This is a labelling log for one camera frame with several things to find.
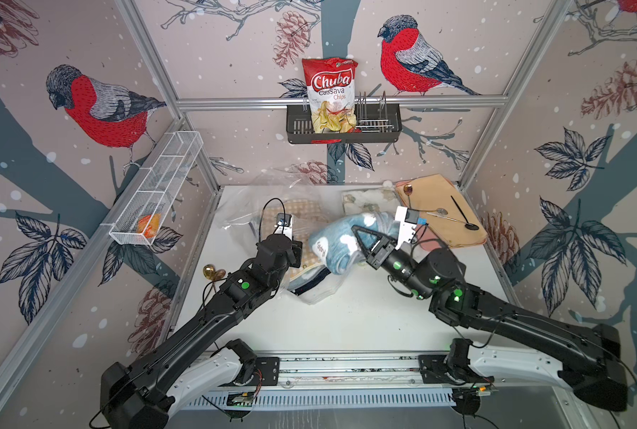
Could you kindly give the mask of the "teal cloud pattern blanket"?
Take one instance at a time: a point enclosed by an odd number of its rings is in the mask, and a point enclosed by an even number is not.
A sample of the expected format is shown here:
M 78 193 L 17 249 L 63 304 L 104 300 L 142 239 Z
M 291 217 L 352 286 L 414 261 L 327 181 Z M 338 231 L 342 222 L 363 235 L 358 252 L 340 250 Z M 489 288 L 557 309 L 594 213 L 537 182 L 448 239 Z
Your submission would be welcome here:
M 344 275 L 352 265 L 365 260 L 352 226 L 395 236 L 394 215 L 387 212 L 365 212 L 343 217 L 309 237 L 309 248 L 334 275 Z

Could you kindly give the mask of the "white teal patterned blanket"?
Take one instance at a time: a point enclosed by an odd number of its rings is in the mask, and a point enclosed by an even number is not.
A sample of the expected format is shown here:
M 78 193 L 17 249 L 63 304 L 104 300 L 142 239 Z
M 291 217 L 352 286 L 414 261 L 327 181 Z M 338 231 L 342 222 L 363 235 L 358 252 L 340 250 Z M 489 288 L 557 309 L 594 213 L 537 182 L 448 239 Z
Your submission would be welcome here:
M 400 205 L 393 189 L 353 189 L 342 193 L 345 216 L 361 213 L 386 212 L 394 214 Z

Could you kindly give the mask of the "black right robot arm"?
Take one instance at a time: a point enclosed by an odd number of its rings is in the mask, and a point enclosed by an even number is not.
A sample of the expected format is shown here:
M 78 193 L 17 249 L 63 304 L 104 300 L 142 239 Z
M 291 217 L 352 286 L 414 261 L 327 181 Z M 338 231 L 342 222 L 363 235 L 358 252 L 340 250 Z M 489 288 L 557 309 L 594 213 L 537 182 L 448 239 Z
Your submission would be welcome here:
M 354 226 L 352 233 L 367 263 L 401 283 L 405 297 L 429 300 L 429 310 L 438 320 L 500 335 L 543 352 L 561 362 L 556 378 L 579 400 L 612 412 L 627 409 L 627 370 L 616 328 L 560 324 L 501 300 L 467 282 L 466 266 L 446 246 L 418 262 L 382 232 Z

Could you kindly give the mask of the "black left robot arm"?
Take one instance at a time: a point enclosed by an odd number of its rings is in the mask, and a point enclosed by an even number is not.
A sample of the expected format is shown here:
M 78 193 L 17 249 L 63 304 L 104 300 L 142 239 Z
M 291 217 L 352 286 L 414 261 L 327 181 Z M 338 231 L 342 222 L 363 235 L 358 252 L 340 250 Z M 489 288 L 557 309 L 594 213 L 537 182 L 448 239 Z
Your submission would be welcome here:
M 110 428 L 163 428 L 200 395 L 252 378 L 256 354 L 241 340 L 201 356 L 223 334 L 278 292 L 289 268 L 300 266 L 302 243 L 272 234 L 257 255 L 229 273 L 196 315 L 159 347 L 130 366 L 118 362 L 102 375 L 100 414 Z

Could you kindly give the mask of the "clear plastic vacuum bag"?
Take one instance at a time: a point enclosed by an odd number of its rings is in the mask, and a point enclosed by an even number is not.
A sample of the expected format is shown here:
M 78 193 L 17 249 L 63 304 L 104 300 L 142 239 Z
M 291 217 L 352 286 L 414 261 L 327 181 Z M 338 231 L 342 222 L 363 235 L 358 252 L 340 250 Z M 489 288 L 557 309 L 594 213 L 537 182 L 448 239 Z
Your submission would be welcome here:
M 302 173 L 268 170 L 251 185 L 234 191 L 219 206 L 215 220 L 216 226 L 247 250 L 255 250 L 256 244 L 271 234 L 284 234 L 300 242 L 300 265 L 288 270 L 281 289 L 308 305 L 336 294 L 343 283 L 309 246 L 311 234 L 342 213 L 320 190 Z

